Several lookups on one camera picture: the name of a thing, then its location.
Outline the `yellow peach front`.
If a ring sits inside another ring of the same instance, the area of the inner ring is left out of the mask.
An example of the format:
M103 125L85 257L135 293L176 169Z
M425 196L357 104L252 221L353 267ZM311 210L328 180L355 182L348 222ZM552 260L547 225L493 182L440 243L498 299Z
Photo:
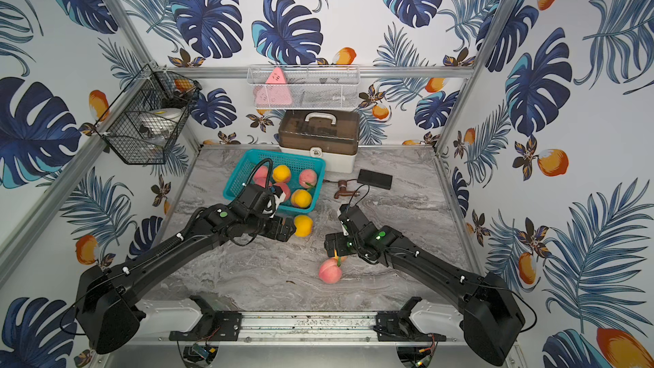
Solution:
M306 189L297 189L291 194L291 204L299 209L308 209L313 204L313 196Z

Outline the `pink peach with leaf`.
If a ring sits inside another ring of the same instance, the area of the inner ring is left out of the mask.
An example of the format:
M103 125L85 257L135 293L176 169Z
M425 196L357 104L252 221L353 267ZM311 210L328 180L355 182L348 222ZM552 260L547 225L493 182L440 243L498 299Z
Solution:
M260 178L267 178L269 172L269 168L267 165L262 165L257 169L255 172L254 178L255 179L260 179Z

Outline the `orange yellow peach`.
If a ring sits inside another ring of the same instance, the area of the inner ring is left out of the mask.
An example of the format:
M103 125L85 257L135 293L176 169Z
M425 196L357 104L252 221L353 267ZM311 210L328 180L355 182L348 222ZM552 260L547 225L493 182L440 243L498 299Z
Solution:
M334 252L333 259L337 262L338 265L340 265L342 262L344 262L347 259L347 257L341 257L337 255L336 252Z

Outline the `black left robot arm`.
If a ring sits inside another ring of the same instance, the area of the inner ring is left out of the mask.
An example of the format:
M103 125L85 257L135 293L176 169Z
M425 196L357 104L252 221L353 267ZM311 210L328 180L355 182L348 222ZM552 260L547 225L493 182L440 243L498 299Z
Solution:
M277 213L286 197L282 187L250 184L229 204L197 209L182 231L136 258L83 272L73 310L90 347L110 354L129 342L146 317L137 307L141 298L205 252L243 235L288 241L294 223Z

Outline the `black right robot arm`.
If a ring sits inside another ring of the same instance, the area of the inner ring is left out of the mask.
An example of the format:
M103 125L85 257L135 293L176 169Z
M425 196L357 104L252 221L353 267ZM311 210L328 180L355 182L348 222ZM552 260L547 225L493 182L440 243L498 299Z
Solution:
M357 256L416 279L462 315L463 338L475 354L493 366L505 362L526 319L502 278L460 269L415 245L400 231L378 228L356 205L344 204L339 222L342 231L325 236L328 256Z

